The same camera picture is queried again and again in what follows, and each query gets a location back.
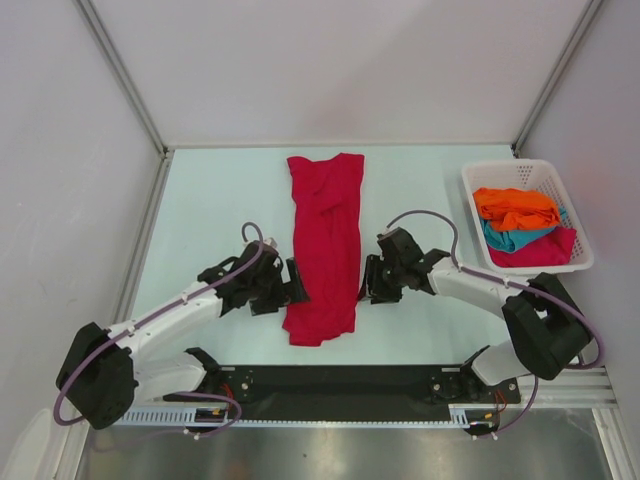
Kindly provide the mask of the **crimson red t shirt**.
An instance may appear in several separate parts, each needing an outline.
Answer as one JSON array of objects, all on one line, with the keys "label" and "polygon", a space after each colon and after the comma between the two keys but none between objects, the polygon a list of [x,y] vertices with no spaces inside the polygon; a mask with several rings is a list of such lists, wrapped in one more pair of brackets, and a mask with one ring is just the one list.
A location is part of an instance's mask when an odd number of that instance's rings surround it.
[{"label": "crimson red t shirt", "polygon": [[287,164],[295,203],[294,258],[310,300],[287,308],[283,329],[290,344],[319,347],[355,331],[365,156],[295,156]]}]

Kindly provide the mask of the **white perforated plastic basket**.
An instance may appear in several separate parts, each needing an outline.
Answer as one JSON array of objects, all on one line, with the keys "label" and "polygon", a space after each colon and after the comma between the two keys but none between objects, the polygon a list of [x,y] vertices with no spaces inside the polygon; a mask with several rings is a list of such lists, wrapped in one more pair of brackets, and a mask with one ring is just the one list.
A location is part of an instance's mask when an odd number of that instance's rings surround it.
[{"label": "white perforated plastic basket", "polygon": [[593,266],[585,231],[551,163],[478,162],[462,169],[462,179],[491,270],[534,276]]}]

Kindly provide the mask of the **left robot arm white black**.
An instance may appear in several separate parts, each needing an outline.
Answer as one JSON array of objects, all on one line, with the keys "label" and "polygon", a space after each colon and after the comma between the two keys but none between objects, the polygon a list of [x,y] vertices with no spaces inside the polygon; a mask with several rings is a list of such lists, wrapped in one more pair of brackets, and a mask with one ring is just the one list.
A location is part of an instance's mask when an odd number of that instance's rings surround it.
[{"label": "left robot arm white black", "polygon": [[249,307],[257,316],[309,299],[294,258],[282,259],[266,241],[249,242],[240,256],[203,270],[157,310],[110,328],[94,322],[83,326],[55,381],[54,419],[69,423],[61,415],[64,400],[96,430],[145,401],[228,403],[221,366],[202,348],[190,347],[171,358],[160,358],[159,352],[235,309]]}]

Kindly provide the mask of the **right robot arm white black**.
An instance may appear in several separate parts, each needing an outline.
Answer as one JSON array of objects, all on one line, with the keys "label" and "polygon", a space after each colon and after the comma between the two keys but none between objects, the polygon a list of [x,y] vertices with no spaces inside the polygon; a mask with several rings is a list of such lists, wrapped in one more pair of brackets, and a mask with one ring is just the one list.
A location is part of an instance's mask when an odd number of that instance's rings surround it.
[{"label": "right robot arm white black", "polygon": [[473,401],[486,400],[511,378],[555,379],[594,340],[554,275],[515,282],[472,270],[451,252],[424,252],[403,228],[378,235],[377,244],[380,253],[366,258],[361,300],[398,303],[409,289],[462,301],[505,322],[507,341],[480,349],[462,364],[461,388]]}]

